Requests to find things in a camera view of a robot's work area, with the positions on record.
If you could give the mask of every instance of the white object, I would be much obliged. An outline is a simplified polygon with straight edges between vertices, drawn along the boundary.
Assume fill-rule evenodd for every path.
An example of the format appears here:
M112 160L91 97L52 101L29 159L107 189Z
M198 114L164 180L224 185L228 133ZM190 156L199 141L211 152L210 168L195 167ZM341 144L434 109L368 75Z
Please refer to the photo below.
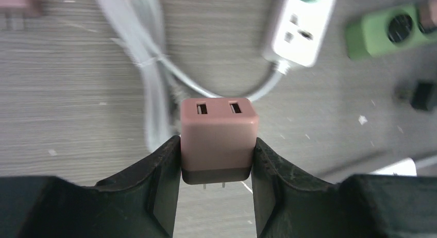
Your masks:
M411 158L393 163L371 172L373 175L417 176L416 164Z
M144 131L149 151L156 150L178 134L180 103L188 97L176 82L205 97L222 97L210 92L186 75L166 55L164 20L159 0L97 0L106 19L119 35L114 40L136 64L144 85ZM286 60L278 62L270 78L259 89L245 95L255 101L268 93L287 73Z
M292 67L312 67L318 57L336 0L277 0L264 38L262 55Z
M55 157L55 156L58 155L58 153L57 153L56 150L54 150L54 149L49 149L49 150L48 150L48 153L49 153L52 157Z
M364 125L367 123L367 119L365 116L360 115L360 117L358 118L358 122L360 122L361 125Z

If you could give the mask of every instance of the white power strip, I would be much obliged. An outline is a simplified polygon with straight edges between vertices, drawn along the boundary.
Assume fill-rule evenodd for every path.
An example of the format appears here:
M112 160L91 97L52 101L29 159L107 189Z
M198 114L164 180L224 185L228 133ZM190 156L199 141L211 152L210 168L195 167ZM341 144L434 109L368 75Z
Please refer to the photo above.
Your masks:
M312 67L318 57L336 0L277 0L262 55L271 62L286 59L291 67Z

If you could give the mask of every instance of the wood grain surface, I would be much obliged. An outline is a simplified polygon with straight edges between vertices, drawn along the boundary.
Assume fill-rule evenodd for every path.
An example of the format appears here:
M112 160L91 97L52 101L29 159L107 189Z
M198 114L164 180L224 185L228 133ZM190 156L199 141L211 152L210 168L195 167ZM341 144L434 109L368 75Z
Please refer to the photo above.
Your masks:
M392 94L403 82L436 79L437 45L352 62L343 39L350 19L415 1L339 0L316 66L290 72L255 103L259 137L315 174L375 153L436 150L436 115ZM168 53L199 84L235 96L267 76L259 44L272 0L162 2ZM0 31L0 175L93 185L148 155L143 86L95 0L47 0L45 11L26 31ZM255 237L245 183L182 183L174 237Z

